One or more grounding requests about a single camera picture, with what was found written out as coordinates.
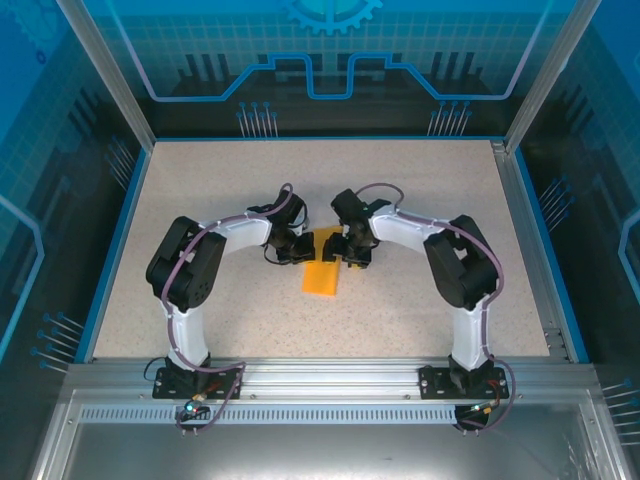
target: robotic arm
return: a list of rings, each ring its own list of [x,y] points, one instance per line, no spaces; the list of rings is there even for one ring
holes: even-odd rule
[[[386,200],[371,204],[352,190],[340,193],[331,203],[344,226],[325,244],[324,261],[342,257],[349,266],[366,268],[371,252],[380,242],[393,242],[426,256],[436,287],[452,307],[454,342],[450,379],[461,392],[482,386],[493,370],[485,355],[482,303],[496,290],[498,272],[491,260],[466,238],[445,229],[449,224],[487,242],[471,217],[461,215],[450,222],[400,212]]]
[[[282,205],[287,195],[288,192],[281,191],[274,205]],[[208,363],[209,350],[204,341],[202,304],[211,293],[224,255],[251,246],[263,246],[266,256],[266,248],[271,246],[276,251],[276,263],[280,265],[315,258],[313,233],[304,232],[308,225],[304,201],[291,194],[284,208],[269,215],[268,212],[272,209],[273,205],[250,207],[244,215],[218,222],[198,242],[172,282],[168,301],[174,307],[175,343],[189,363],[198,366],[206,366]],[[184,249],[204,228],[205,225],[187,217],[179,217],[173,222],[147,268],[146,279],[157,298],[161,298],[167,279]],[[167,363],[176,372],[194,370],[173,349],[169,350]]]

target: blue trim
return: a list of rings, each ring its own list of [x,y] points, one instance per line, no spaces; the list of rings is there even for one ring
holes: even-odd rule
[[[529,197],[529,203],[531,204],[533,215],[538,226],[538,231],[540,232],[540,237],[542,238],[542,245],[544,247],[545,254],[547,255],[547,259],[549,260],[551,274],[553,275],[553,280],[556,284],[556,290],[558,292],[558,296],[560,297],[560,304],[562,305],[562,309],[564,310],[564,315],[567,320],[567,328],[569,329],[571,343],[573,343],[573,347],[576,351],[578,362],[589,363],[589,355],[587,354],[587,349],[585,348],[584,341],[582,340],[580,327],[578,327],[578,321],[576,320],[576,315],[573,311],[573,307],[571,306],[571,301],[569,300],[567,286],[565,285],[564,279],[562,278],[562,273],[560,272],[558,259],[556,258],[556,253],[551,243],[549,231],[547,230],[547,227],[544,223],[542,211],[540,210],[540,204],[538,203],[538,197],[536,196],[535,190],[533,189],[533,183],[531,182],[529,171],[527,170],[524,157],[522,156],[522,152],[520,151],[519,147],[515,153],[516,162],[518,168],[520,169],[520,173],[522,174],[522,180],[524,181],[524,187],[527,192],[527,196]]]
[[[136,162],[136,168],[131,176],[127,195],[125,196],[124,203],[122,204],[120,217],[118,218],[116,229],[113,232],[111,246],[109,247],[109,252],[107,253],[107,258],[104,262],[96,293],[93,297],[93,302],[91,302],[91,308],[89,309],[89,315],[87,316],[87,323],[84,327],[82,337],[80,338],[78,350],[76,351],[74,359],[75,363],[85,363],[93,355],[93,349],[95,348],[96,341],[98,340],[98,333],[100,332],[102,319],[104,318],[104,313],[107,308],[107,301],[111,295],[113,282],[116,278],[116,272],[118,271],[118,265],[122,258],[124,244],[129,234],[129,228],[131,227],[131,222],[133,220],[133,213],[136,209],[138,199],[140,198],[142,184],[144,183],[150,159],[151,155],[147,155],[144,150],[140,151],[138,161]]]
[[[255,141],[295,141],[295,140],[504,140],[501,135],[479,135],[475,137],[430,137],[427,135],[377,135],[371,137],[278,137],[278,138],[238,138],[238,137],[159,137],[158,142],[255,142]]]

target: glass wall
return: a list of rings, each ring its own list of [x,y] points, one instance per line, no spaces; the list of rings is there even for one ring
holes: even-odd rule
[[[543,235],[605,387],[640,382],[638,18],[638,2],[602,2],[522,145]],[[623,433],[637,430],[639,417],[626,418]]]
[[[159,137],[506,133],[573,0],[87,0]]]
[[[0,38],[1,476],[18,479],[77,347],[140,145],[55,2],[1,2]]]

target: beige work surface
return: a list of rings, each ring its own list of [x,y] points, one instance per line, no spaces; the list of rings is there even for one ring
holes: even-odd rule
[[[284,182],[309,206],[311,227],[337,224],[346,188],[392,182],[403,208],[472,216],[501,260],[506,284],[491,308],[496,354],[548,355],[488,141],[304,140],[158,143],[144,179],[94,355],[151,357],[168,349],[166,322],[145,269],[171,222],[238,214],[270,203]],[[395,200],[389,189],[363,199]],[[366,270],[342,266],[335,297],[302,293],[304,266],[274,266],[261,248],[225,257],[205,309],[214,357],[444,356],[450,310],[426,258],[381,244]]]

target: orange sponge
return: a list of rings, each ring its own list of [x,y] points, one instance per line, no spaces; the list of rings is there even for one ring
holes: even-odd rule
[[[335,262],[322,261],[322,249],[327,239],[335,232],[341,233],[342,227],[319,228],[313,231],[313,245],[316,249],[316,259],[307,262],[302,280],[302,291],[316,295],[335,295],[338,290],[338,273],[340,259]]]

